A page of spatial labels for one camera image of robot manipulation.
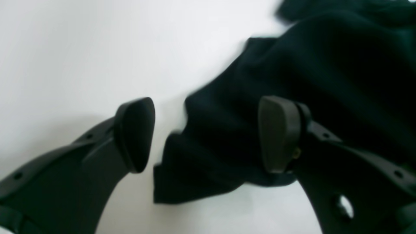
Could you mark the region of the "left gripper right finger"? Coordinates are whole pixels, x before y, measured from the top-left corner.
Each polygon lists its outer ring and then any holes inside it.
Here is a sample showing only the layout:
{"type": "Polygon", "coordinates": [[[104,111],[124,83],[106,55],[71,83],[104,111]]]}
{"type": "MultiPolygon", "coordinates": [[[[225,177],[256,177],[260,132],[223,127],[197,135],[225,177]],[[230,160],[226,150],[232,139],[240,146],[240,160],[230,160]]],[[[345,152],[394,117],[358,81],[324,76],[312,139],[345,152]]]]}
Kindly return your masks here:
{"type": "Polygon", "coordinates": [[[302,103],[263,96],[258,128],[265,169],[296,177],[322,233],[415,233],[413,174],[346,145],[302,103]]]}

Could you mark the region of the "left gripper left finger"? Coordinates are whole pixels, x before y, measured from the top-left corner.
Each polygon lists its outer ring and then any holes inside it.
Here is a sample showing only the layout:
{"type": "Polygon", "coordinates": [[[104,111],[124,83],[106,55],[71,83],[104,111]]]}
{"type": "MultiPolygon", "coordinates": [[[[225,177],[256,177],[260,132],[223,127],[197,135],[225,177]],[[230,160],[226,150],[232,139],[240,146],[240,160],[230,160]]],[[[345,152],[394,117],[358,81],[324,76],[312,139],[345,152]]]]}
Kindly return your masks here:
{"type": "Polygon", "coordinates": [[[45,153],[1,180],[1,230],[14,234],[93,234],[117,184],[145,170],[155,108],[145,97],[73,143],[45,153]]]}

